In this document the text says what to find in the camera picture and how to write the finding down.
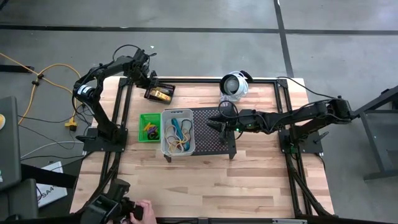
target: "perforated pegboard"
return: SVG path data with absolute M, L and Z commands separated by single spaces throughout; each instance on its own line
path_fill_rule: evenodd
M 193 156 L 235 154 L 235 136 L 230 131 L 227 143 L 224 145 L 219 140 L 219 132 L 206 125 L 206 123 L 218 123 L 208 118 L 219 114 L 218 108 L 190 108 L 193 111 L 193 126 L 195 129 L 195 152 Z

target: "wooden tabletop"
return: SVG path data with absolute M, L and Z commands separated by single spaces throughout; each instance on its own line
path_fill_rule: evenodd
M 109 118 L 118 82 L 119 77 L 110 77 L 104 82 L 101 104 Z M 288 84 L 294 109 L 308 103 L 302 87 L 290 80 Z M 293 217 L 285 157 L 280 152 L 276 133 L 244 133 L 236 141 L 237 154 L 232 161 L 228 155 L 214 155 L 175 157 L 168 163 L 160 151 L 160 144 L 138 142 L 138 121 L 142 113 L 161 113 L 167 108 L 210 107 L 220 102 L 218 84 L 174 85 L 176 91 L 170 105 L 144 99 L 143 89 L 134 87 L 132 90 L 127 124 L 129 138 L 118 175 L 131 184 L 128 197 L 152 201 L 157 217 Z M 250 84 L 249 93 L 236 105 L 238 109 L 276 112 L 274 87 Z M 71 212 L 81 208 L 98 186 L 103 157 L 104 153 L 96 152 L 83 161 Z M 321 160 L 315 155 L 304 154 L 303 164 L 308 187 L 326 210 L 333 213 Z M 300 208 L 304 211 L 301 190 L 298 194 Z

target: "gray floor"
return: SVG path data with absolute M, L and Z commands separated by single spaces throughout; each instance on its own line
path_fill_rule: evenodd
M 394 0 L 280 0 L 286 29 L 397 30 L 398 2 Z M 13 0 L 0 11 L 8 24 L 52 24 L 120 27 L 278 28 L 272 0 L 149 0 L 62 1 Z M 136 44 L 157 52 L 151 69 L 164 76 L 222 76 L 243 69 L 254 77 L 285 75 L 279 34 L 226 34 L 178 32 L 54 32 L 1 30 L 0 52 L 40 70 L 52 63 L 69 63 L 84 74 L 99 62 L 111 60 L 122 44 Z M 342 95 L 353 109 L 398 84 L 398 36 L 385 35 L 287 35 L 295 77 L 306 86 L 328 95 Z M 128 54 L 125 49 L 121 54 Z M 0 63 L 12 64 L 0 58 Z M 14 95 L 19 114 L 29 102 L 34 75 L 2 73 L 0 96 Z M 66 68 L 54 68 L 46 76 L 72 87 L 76 76 Z M 310 101 L 320 98 L 309 94 Z M 71 115 L 70 95 L 43 83 L 29 116 L 61 120 Z M 57 141 L 69 141 L 60 124 L 23 122 Z M 81 123 L 78 133 L 85 125 Z M 398 223 L 398 178 L 364 182 L 377 171 L 360 120 L 330 126 L 322 141 L 326 174 L 335 213 L 341 217 Z M 21 153 L 51 141 L 20 129 Z M 74 156 L 72 150 L 48 147 L 33 154 Z M 54 159 L 32 159 L 44 166 Z

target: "yellow plug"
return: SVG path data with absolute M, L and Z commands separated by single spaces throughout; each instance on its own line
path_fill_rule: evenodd
M 69 121 L 65 123 L 65 127 L 69 127 L 70 131 L 76 131 L 77 123 L 75 122 L 75 119 L 73 117 L 70 118 Z

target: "green container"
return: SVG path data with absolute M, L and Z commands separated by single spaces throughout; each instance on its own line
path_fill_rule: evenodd
M 158 128 L 159 139 L 150 140 L 148 139 L 147 132 L 144 128 L 148 123 L 154 124 Z M 139 115 L 139 130 L 138 130 L 138 141 L 139 142 L 160 142 L 162 137 L 162 127 L 160 127 L 160 113 L 140 114 Z

